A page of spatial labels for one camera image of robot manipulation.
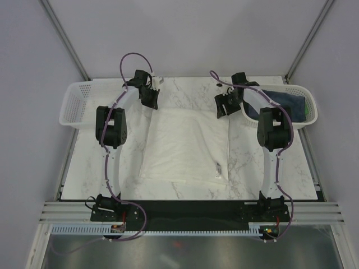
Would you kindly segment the white towel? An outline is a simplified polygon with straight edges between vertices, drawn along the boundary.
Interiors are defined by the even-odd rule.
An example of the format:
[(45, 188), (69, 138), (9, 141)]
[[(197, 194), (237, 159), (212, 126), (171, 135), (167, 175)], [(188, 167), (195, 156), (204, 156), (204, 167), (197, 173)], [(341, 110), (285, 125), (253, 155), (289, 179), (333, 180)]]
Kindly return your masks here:
[(140, 176), (224, 188), (229, 182), (229, 120), (214, 112), (163, 108), (152, 113)]

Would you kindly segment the dark blue towel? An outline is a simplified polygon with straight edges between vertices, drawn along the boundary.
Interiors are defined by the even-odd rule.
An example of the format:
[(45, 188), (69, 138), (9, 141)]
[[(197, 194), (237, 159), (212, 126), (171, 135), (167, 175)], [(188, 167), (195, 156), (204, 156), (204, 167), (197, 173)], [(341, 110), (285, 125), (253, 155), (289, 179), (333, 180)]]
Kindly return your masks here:
[[(296, 96), (292, 94), (288, 94), (285, 92), (276, 92), (276, 91), (268, 91), (263, 90), (263, 92), (271, 98), (274, 102), (280, 104), (286, 110), (290, 110), (288, 114), (291, 116), (292, 123), (301, 123), (306, 120), (306, 112), (305, 112), (305, 98), (303, 96)], [(263, 98), (259, 97), (259, 94), (254, 93), (252, 90), (246, 89), (245, 93), (252, 94), (257, 101), (264, 101)], [(243, 107), (246, 114), (253, 120), (258, 120), (259, 114), (252, 107), (251, 104), (247, 103), (246, 100), (243, 100)]]

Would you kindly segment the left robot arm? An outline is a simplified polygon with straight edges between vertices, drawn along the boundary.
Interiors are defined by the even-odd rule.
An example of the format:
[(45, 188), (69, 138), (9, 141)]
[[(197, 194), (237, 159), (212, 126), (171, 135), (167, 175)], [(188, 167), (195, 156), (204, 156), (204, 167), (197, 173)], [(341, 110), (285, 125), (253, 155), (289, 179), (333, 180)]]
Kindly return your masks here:
[(103, 150), (104, 184), (99, 194), (103, 198), (109, 194), (108, 202), (103, 208), (103, 214), (110, 221), (121, 218), (123, 208), (121, 187), (119, 184), (119, 160), (123, 145), (127, 141), (128, 129), (126, 114), (136, 102), (150, 109), (158, 109), (158, 96), (163, 78), (143, 70), (136, 70), (134, 78), (125, 81), (121, 92), (108, 106), (96, 109), (95, 137)]

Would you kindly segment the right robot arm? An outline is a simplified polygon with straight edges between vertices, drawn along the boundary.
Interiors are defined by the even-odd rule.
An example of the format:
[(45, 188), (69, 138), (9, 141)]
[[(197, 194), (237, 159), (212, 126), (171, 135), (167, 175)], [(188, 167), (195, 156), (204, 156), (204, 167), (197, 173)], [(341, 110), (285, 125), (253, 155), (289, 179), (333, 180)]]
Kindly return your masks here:
[(251, 106), (258, 114), (257, 141), (264, 153), (264, 179), (256, 213), (263, 221), (276, 216), (285, 208), (284, 198), (289, 197), (279, 184), (282, 173), (282, 153), (293, 143), (294, 131), (289, 109), (283, 108), (262, 90), (257, 82), (247, 80), (245, 73), (236, 73), (232, 83), (222, 81), (213, 70), (210, 75), (219, 87), (226, 85), (226, 92), (215, 96), (217, 118), (231, 115)]

